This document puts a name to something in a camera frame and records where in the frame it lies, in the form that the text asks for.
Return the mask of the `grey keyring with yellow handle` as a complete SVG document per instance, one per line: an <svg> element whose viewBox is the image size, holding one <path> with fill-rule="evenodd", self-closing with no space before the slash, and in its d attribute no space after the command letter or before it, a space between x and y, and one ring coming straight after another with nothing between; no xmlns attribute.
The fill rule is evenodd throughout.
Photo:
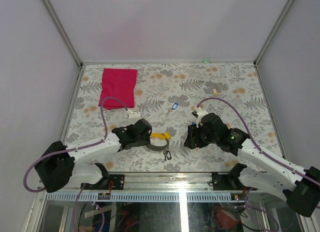
<svg viewBox="0 0 320 232"><path fill-rule="evenodd" d="M150 143L146 145L146 148L156 152L166 150L169 148L170 139L167 139L163 133L151 133Z"/></svg>

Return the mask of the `black tag key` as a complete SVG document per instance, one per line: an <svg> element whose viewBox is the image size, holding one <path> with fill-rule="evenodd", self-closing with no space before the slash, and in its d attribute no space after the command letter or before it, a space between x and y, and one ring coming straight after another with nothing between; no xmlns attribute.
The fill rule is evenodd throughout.
<svg viewBox="0 0 320 232"><path fill-rule="evenodd" d="M169 161L172 159L172 155L171 155L171 152L169 150L165 150L163 152L163 155L164 155L164 161Z"/></svg>

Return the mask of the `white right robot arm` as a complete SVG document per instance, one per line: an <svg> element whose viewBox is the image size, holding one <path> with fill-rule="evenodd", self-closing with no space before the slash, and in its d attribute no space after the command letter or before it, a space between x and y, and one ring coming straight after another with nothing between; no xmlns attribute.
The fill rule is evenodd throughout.
<svg viewBox="0 0 320 232"><path fill-rule="evenodd" d="M252 187L286 202L296 213L311 217L320 203L320 171L306 169L279 157L253 141L238 128L228 128L221 118L205 110L192 112L196 121L188 126L184 143L189 149L217 145L222 151L245 159L263 171L236 165L229 172L228 184L233 189Z"/></svg>

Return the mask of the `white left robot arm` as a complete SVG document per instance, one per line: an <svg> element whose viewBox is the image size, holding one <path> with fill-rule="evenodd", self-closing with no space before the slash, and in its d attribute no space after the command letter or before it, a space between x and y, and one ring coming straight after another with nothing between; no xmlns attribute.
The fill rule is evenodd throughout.
<svg viewBox="0 0 320 232"><path fill-rule="evenodd" d="M139 119L134 124L113 129L106 137L70 149L56 141L34 168L48 193L72 186L109 190L115 183L102 160L109 154L149 145L151 133L151 124Z"/></svg>

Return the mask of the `loose blue tag key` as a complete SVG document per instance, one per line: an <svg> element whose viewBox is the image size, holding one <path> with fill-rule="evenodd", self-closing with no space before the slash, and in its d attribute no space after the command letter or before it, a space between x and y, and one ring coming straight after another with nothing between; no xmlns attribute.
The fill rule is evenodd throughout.
<svg viewBox="0 0 320 232"><path fill-rule="evenodd" d="M176 110L178 107L177 103L174 103L171 108L167 110L166 116L168 116L172 111Z"/></svg>

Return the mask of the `pink folded cloth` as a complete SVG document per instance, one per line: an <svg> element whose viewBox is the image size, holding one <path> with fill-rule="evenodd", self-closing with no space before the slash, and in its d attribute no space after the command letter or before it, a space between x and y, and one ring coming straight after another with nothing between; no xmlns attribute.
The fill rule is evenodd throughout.
<svg viewBox="0 0 320 232"><path fill-rule="evenodd" d="M115 97L121 100L126 107L134 108L137 77L136 69L105 68L102 74L102 91L98 105L101 106L106 97Z"/></svg>

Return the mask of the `aluminium enclosure frame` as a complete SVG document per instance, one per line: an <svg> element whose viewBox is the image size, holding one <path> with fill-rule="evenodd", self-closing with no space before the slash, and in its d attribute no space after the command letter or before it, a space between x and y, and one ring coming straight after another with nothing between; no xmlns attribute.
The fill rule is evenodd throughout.
<svg viewBox="0 0 320 232"><path fill-rule="evenodd" d="M108 155L113 172L228 171L239 158L214 146L183 146L191 111L213 88L248 123L254 137L286 156L259 65L294 0L44 0L78 74L58 138L101 137L98 108L107 67L138 70L135 108L155 131L171 134L172 160L144 148ZM174 103L176 110L166 113Z"/></svg>

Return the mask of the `metal front rail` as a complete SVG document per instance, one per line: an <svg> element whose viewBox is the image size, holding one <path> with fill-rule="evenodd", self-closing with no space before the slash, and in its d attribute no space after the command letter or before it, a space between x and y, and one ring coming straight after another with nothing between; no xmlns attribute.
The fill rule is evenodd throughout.
<svg viewBox="0 0 320 232"><path fill-rule="evenodd" d="M40 202L214 202L244 203L242 190L213 189L211 173L125 173L122 189L64 188L41 192Z"/></svg>

